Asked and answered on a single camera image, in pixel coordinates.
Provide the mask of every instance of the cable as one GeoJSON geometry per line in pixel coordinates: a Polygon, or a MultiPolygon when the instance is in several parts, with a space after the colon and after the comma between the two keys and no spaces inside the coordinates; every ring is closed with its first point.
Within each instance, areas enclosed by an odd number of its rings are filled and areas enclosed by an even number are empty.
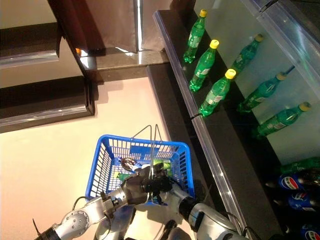
{"type": "Polygon", "coordinates": [[[105,235],[105,237],[103,238],[103,240],[108,236],[108,234],[110,233],[110,229],[111,229],[111,220],[110,220],[110,217],[107,215],[107,214],[104,214],[106,219],[108,219],[109,221],[109,230],[108,230],[108,233],[105,235]]]}
{"type": "Polygon", "coordinates": [[[174,182],[175,184],[177,184],[177,185],[180,187],[180,189],[182,190],[182,186],[180,185],[180,183],[179,183],[178,181],[174,180],[172,177],[169,177],[169,179],[170,179],[172,182],[174,182]]]}
{"type": "Polygon", "coordinates": [[[74,204],[73,204],[72,211],[75,210],[75,207],[76,207],[76,205],[77,205],[77,202],[78,202],[80,199],[90,200],[90,198],[87,197],[87,196],[80,196],[80,197],[78,197],[78,198],[75,200],[74,204]]]}
{"type": "Polygon", "coordinates": [[[240,224],[240,221],[238,219],[238,217],[236,215],[234,215],[233,213],[231,212],[228,212],[228,211],[222,211],[221,214],[227,214],[227,215],[230,215],[232,217],[234,217],[234,219],[236,220],[236,223],[238,224],[239,226],[239,229],[240,229],[240,235],[243,236],[243,233],[242,233],[242,227],[241,227],[241,224],[240,224]]]}
{"type": "Polygon", "coordinates": [[[243,237],[246,236],[248,230],[250,230],[250,232],[253,233],[253,235],[256,237],[256,239],[262,240],[261,237],[259,237],[259,235],[256,233],[256,231],[253,230],[253,228],[250,227],[250,226],[246,226],[246,227],[243,229],[243,234],[242,234],[243,237]]]}

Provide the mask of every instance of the wall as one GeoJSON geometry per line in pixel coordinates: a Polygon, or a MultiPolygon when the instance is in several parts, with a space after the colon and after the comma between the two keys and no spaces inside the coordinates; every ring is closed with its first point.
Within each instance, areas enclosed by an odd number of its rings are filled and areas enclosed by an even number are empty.
{"type": "Polygon", "coordinates": [[[0,1],[1,29],[56,22],[47,0],[0,1]]]}
{"type": "MultiPolygon", "coordinates": [[[[244,97],[260,83],[286,71],[292,63],[269,37],[266,30],[246,9],[240,0],[197,0],[194,10],[208,10],[206,30],[212,39],[220,41],[218,51],[227,67],[230,67],[243,47],[258,33],[265,40],[260,44],[255,59],[236,78],[236,84],[244,97]]],[[[320,156],[320,96],[294,69],[282,82],[274,95],[253,110],[262,123],[279,111],[308,101],[312,109],[300,116],[293,125],[268,136],[282,164],[312,156],[320,156]]]]}

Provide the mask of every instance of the shelf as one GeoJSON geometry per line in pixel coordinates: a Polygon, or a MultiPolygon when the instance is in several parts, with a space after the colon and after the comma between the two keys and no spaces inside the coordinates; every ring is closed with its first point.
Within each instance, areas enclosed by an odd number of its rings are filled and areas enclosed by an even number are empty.
{"type": "Polygon", "coordinates": [[[0,30],[0,69],[59,60],[61,33],[56,22],[0,30]]]}
{"type": "Polygon", "coordinates": [[[190,148],[196,199],[202,202],[209,192],[211,198],[207,197],[205,203],[219,212],[225,211],[203,152],[197,150],[200,143],[193,124],[188,117],[184,100],[179,94],[180,90],[170,64],[150,65],[146,68],[146,72],[150,79],[167,135],[171,141],[184,142],[190,148]]]}
{"type": "MultiPolygon", "coordinates": [[[[200,55],[208,48],[210,38],[205,32],[192,64],[183,63],[183,54],[191,25],[185,28],[177,13],[171,10],[155,12],[154,19],[164,39],[164,46],[171,63],[183,100],[192,119],[212,176],[222,197],[225,209],[235,214],[242,226],[254,228],[262,239],[281,233],[276,214],[267,197],[268,191],[261,182],[279,161],[268,140],[251,139],[250,130],[258,124],[253,114],[239,116],[237,104],[243,96],[235,83],[230,86],[226,99],[214,113],[202,118],[198,109],[212,84],[221,78],[227,68],[219,53],[215,63],[197,93],[189,90],[191,79],[200,55]]],[[[191,21],[197,19],[194,13],[191,21]]]]}
{"type": "MultiPolygon", "coordinates": [[[[250,10],[253,0],[242,0],[250,10]]],[[[256,19],[320,97],[320,5],[279,0],[256,19]]]]}
{"type": "Polygon", "coordinates": [[[0,133],[95,114],[91,88],[83,76],[0,89],[0,133]]]}

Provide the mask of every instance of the pepsi bottle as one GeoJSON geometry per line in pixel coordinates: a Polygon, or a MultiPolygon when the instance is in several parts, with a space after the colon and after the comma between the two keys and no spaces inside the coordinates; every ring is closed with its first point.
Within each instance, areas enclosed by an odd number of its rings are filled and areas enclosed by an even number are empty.
{"type": "Polygon", "coordinates": [[[320,240],[320,225],[319,223],[304,224],[301,227],[288,226],[286,231],[287,239],[300,240],[320,240]]]}
{"type": "Polygon", "coordinates": [[[294,210],[320,213],[320,194],[318,193],[299,191],[273,201],[279,206],[289,206],[294,210]]]}
{"type": "Polygon", "coordinates": [[[318,190],[320,189],[320,169],[311,168],[282,174],[278,180],[269,181],[265,185],[271,188],[279,186],[286,190],[318,190]]]}

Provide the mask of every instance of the yellow bottle cap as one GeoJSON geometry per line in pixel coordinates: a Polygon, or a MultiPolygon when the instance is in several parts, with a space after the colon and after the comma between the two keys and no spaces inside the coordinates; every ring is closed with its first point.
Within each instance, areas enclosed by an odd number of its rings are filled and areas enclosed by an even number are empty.
{"type": "Polygon", "coordinates": [[[215,40],[215,39],[211,40],[210,48],[217,49],[218,46],[219,46],[219,41],[218,40],[215,40]]]}
{"type": "Polygon", "coordinates": [[[262,36],[262,34],[259,33],[254,37],[254,40],[260,43],[264,40],[264,36],[262,36]]]}
{"type": "Polygon", "coordinates": [[[305,101],[305,102],[299,104],[299,108],[303,112],[308,112],[311,109],[311,104],[308,103],[307,101],[305,101]]]}
{"type": "Polygon", "coordinates": [[[285,75],[283,72],[279,72],[277,75],[275,75],[276,79],[279,81],[283,81],[286,79],[287,75],[285,75]]]}
{"type": "Polygon", "coordinates": [[[236,70],[230,68],[230,69],[228,69],[228,70],[226,71],[225,77],[226,77],[227,79],[233,79],[236,74],[237,74],[237,73],[236,73],[236,70]]]}
{"type": "Polygon", "coordinates": [[[201,11],[199,13],[199,16],[202,17],[202,18],[205,18],[207,16],[207,10],[201,9],[201,11]]]}

